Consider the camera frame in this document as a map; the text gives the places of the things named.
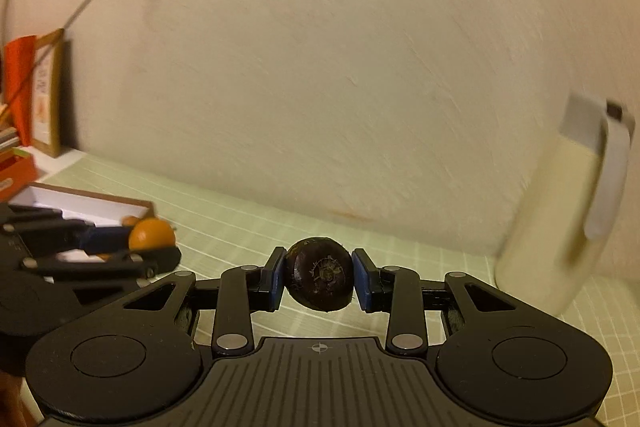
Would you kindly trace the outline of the dark purple passion fruit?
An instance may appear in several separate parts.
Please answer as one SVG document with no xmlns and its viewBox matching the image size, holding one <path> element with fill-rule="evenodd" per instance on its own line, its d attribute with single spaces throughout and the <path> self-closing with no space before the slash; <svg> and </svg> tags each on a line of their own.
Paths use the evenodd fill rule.
<svg viewBox="0 0 640 427">
<path fill-rule="evenodd" d="M 301 239 L 284 257 L 284 285 L 292 298 L 314 311 L 333 312 L 352 301 L 352 256 L 329 237 Z"/>
</svg>

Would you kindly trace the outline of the small orange tangerine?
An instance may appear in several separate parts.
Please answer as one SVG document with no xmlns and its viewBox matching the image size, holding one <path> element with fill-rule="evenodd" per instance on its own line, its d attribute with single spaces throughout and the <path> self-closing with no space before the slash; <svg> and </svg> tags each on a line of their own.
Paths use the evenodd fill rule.
<svg viewBox="0 0 640 427">
<path fill-rule="evenodd" d="M 136 216 L 125 216 L 120 220 L 120 223 L 123 227 L 134 227 L 140 221 L 139 217 Z"/>
</svg>

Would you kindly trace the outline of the white shallow box brown rim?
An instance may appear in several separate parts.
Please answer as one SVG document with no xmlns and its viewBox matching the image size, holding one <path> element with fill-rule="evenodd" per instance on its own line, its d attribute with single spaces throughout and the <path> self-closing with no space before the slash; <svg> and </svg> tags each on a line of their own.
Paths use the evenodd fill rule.
<svg viewBox="0 0 640 427">
<path fill-rule="evenodd" d="M 122 225 L 120 220 L 125 216 L 136 216 L 140 220 L 155 216 L 154 205 L 146 200 L 72 190 L 71 188 L 43 183 L 33 183 L 26 186 L 23 191 L 11 198 L 8 204 L 55 208 L 62 211 L 64 218 L 84 219 L 93 222 L 95 225 L 104 225 L 104 227 Z M 55 256 L 68 260 L 76 258 L 78 254 L 83 254 L 86 257 L 107 255 L 88 255 L 85 251 L 80 251 L 79 249 L 63 251 L 54 255 L 29 254 L 35 258 Z"/>
</svg>

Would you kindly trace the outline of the red open gift box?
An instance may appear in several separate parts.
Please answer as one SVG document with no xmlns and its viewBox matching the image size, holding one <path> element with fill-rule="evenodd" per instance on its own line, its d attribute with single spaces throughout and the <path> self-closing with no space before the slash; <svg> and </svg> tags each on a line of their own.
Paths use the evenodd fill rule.
<svg viewBox="0 0 640 427">
<path fill-rule="evenodd" d="M 32 154 L 19 148 L 5 150 L 0 155 L 0 202 L 9 202 L 37 178 Z"/>
</svg>

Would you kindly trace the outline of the green checked table mat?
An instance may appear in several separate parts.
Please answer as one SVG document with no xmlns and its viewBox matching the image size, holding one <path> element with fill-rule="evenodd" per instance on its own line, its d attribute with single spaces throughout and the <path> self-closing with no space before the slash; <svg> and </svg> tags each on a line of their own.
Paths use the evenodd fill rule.
<svg viewBox="0 0 640 427">
<path fill-rule="evenodd" d="M 260 265 L 274 247 L 288 247 L 308 236 L 328 236 L 347 249 L 362 247 L 377 265 L 402 265 L 427 280 L 440 280 L 450 271 L 487 283 L 494 279 L 491 257 L 260 205 L 77 150 L 58 158 L 41 153 L 34 157 L 43 183 L 152 202 L 156 213 L 176 230 L 181 269 L 200 279 L 218 277 L 243 261 Z M 638 283 L 590 277 L 562 317 L 600 341 L 611 355 L 614 377 L 600 421 L 607 426 L 638 425 Z"/>
</svg>

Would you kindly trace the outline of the cream thermos jug grey lid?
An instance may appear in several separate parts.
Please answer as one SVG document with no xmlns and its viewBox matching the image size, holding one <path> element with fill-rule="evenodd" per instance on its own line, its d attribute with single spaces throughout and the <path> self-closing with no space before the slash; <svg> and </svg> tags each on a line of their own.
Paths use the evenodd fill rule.
<svg viewBox="0 0 640 427">
<path fill-rule="evenodd" d="M 568 97 L 496 263 L 499 289 L 552 315 L 570 306 L 614 228 L 633 137 L 624 104 Z"/>
</svg>

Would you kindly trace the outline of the wooden framed picture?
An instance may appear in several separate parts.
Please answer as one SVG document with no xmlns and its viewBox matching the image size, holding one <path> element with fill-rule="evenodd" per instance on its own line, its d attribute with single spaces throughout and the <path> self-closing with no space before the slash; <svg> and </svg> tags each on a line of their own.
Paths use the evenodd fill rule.
<svg viewBox="0 0 640 427">
<path fill-rule="evenodd" d="M 39 37 L 32 72 L 32 145 L 57 158 L 61 154 L 60 82 L 64 52 L 63 28 Z"/>
</svg>

